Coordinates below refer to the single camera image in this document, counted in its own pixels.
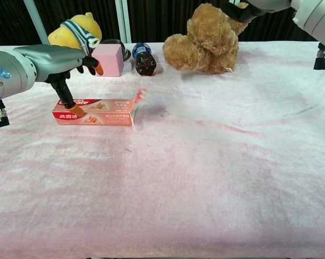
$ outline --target dark bottle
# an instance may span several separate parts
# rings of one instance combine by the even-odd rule
[[[152,76],[156,69],[156,61],[151,55],[150,47],[143,42],[138,42],[132,49],[132,56],[135,59],[136,71],[141,76]]]

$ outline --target pink cube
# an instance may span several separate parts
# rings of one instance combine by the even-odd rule
[[[120,44],[99,44],[92,53],[103,69],[98,77],[119,77],[124,68],[123,53]]]

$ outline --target yellow plush toy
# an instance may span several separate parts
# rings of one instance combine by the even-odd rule
[[[75,15],[63,22],[49,35],[51,45],[67,46],[80,49],[90,56],[101,42],[102,33],[91,12]]]

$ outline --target black curtain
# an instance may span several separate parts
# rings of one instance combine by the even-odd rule
[[[221,8],[228,0],[128,0],[132,41],[163,42],[170,35],[186,34],[186,23],[202,3]],[[240,41],[314,40],[292,21],[294,10],[254,19]]]
[[[47,35],[74,15],[91,12],[102,38],[120,39],[115,0],[34,0]],[[0,45],[40,44],[23,0],[0,0]]]

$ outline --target striped scarf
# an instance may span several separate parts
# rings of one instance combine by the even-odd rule
[[[70,19],[63,22],[61,26],[67,27],[75,35],[87,56],[90,54],[91,49],[96,48],[100,43],[98,38],[94,37],[89,31]]]

